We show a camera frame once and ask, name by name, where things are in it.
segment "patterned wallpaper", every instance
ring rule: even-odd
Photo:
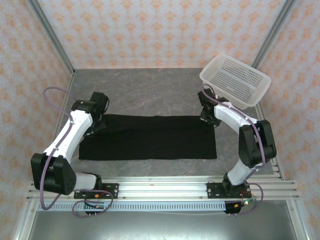
[[[247,64],[285,0],[39,0],[75,69]]]
[[[32,181],[30,158],[50,143],[58,113],[42,89],[70,75],[26,0],[0,1],[0,239],[11,240]],[[56,104],[63,96],[52,93]]]
[[[320,2],[299,0],[260,71],[272,79],[262,99],[288,179],[298,181],[308,222],[320,236]]]

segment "black mounting plate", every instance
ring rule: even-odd
[[[101,190],[106,190],[112,194],[113,199],[118,199],[119,193],[119,183],[102,183]],[[74,192],[74,199],[97,199],[96,194],[101,194],[101,192],[92,192],[92,191],[80,191]],[[104,194],[100,199],[111,199],[109,194]]]
[[[208,182],[206,184],[206,193],[208,195],[208,199],[232,199],[232,198],[237,198],[241,199],[242,194],[241,192],[244,192],[243,198],[244,199],[250,199],[251,198],[251,193],[246,193],[248,192],[249,186],[244,186],[240,188],[239,191],[239,197],[230,197],[226,194],[226,191],[222,185],[221,182]]]

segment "orange floral pattern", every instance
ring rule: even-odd
[[[259,69],[272,79],[262,105],[285,175],[304,193],[314,236],[320,236],[319,10],[318,1],[298,1]]]
[[[252,64],[285,0],[39,0],[76,69]]]
[[[9,240],[32,181],[31,156],[50,143],[58,119],[42,89],[66,88],[70,75],[26,0],[2,0],[0,14],[0,239]],[[62,94],[49,97],[61,105]]]

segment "black towel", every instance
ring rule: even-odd
[[[102,116],[105,128],[86,136],[81,160],[216,159],[213,125],[199,116]]]

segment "white plastic basket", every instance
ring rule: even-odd
[[[271,83],[269,76],[225,54],[212,59],[200,78],[213,87],[216,95],[225,97],[241,110],[254,107]]]

